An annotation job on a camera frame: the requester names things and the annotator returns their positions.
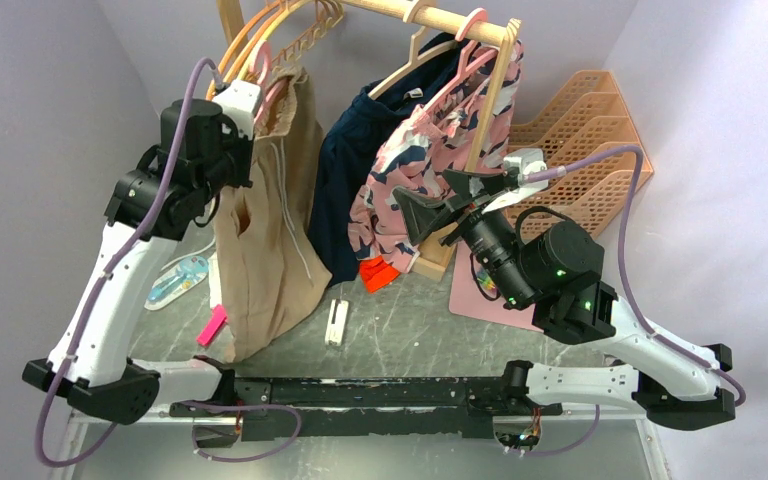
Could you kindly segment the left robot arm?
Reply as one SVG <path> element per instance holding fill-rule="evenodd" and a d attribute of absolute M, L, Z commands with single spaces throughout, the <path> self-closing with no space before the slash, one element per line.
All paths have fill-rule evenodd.
<path fill-rule="evenodd" d="M 188 227 L 224 187 L 248 187 L 254 120 L 260 108 L 195 99 L 161 114 L 161 140 L 115 185 L 102 244 L 80 307 L 56 347 L 30 360 L 25 383 L 54 391 L 73 409 L 130 425 L 154 407 L 195 401 L 209 414 L 233 409 L 230 368 L 205 356 L 149 362 L 128 355 L 137 320 L 163 265 Z"/>

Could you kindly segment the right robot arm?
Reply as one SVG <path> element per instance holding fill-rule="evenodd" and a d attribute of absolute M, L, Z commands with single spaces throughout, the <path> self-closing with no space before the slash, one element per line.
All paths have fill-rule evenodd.
<path fill-rule="evenodd" d="M 733 420 L 734 394 L 718 374 L 731 352 L 722 344 L 697 346 L 638 318 L 630 302 L 602 279 L 603 248 L 571 218 L 525 241 L 493 200 L 516 192 L 512 172 L 448 170 L 453 195 L 434 200 L 397 186 L 393 196 L 411 240 L 438 230 L 445 242 L 466 244 L 487 272 L 507 310 L 531 310 L 533 324 L 565 345 L 586 345 L 613 356 L 598 368 L 510 362 L 499 389 L 510 413 L 579 403 L 642 412 L 653 423 L 696 431 Z"/>

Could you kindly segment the beige drawstring shorts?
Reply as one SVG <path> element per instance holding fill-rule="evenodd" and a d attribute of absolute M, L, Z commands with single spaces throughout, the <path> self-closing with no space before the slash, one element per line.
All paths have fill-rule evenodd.
<path fill-rule="evenodd" d="M 213 221 L 221 303 L 241 362 L 305 320 L 332 275 L 307 236 L 323 130 L 314 85 L 301 66 L 260 125 L 249 188 L 226 187 Z"/>

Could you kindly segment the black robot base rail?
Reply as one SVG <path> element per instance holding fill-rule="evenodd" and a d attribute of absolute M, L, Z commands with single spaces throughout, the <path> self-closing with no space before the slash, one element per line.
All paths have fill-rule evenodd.
<path fill-rule="evenodd" d="M 560 404 L 527 399 L 526 361 L 500 376 L 238 377 L 223 399 L 244 441 L 300 437 L 459 434 L 490 439 L 501 418 L 559 416 Z"/>

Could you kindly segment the pink notched hanger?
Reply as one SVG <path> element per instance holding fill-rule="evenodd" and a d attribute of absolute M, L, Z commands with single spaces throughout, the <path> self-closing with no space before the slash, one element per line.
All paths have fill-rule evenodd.
<path fill-rule="evenodd" d="M 281 92 L 287 87 L 286 78 L 273 79 L 272 51 L 267 40 L 259 40 L 249 58 L 247 71 L 261 88 L 260 106 L 254 116 L 254 126 L 257 126 L 267 116 Z"/>

